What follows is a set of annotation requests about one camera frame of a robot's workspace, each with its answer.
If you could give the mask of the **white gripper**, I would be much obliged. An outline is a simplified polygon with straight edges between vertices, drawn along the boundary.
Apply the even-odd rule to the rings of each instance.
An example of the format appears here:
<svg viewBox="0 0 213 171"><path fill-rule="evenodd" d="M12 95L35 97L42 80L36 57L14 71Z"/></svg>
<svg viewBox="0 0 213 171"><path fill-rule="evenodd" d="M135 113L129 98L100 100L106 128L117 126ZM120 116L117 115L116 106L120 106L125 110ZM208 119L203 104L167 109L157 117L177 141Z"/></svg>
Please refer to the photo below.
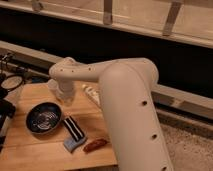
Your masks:
<svg viewBox="0 0 213 171"><path fill-rule="evenodd" d="M100 106L99 93L91 86L83 84L82 89L87 97ZM75 96L74 83L72 81L61 82L57 86L57 98L64 104L70 104Z"/></svg>

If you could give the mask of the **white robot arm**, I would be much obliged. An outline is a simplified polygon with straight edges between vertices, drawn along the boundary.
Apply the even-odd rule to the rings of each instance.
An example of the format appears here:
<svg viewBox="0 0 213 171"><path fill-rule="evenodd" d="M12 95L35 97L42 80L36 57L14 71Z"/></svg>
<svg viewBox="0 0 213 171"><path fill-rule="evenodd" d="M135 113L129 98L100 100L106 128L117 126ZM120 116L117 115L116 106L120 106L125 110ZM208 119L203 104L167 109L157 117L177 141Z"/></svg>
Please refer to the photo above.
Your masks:
<svg viewBox="0 0 213 171"><path fill-rule="evenodd" d="M100 106L120 171L174 171L151 96L159 78L151 60L81 65L65 58L49 75L66 94L74 80L99 84Z"/></svg>

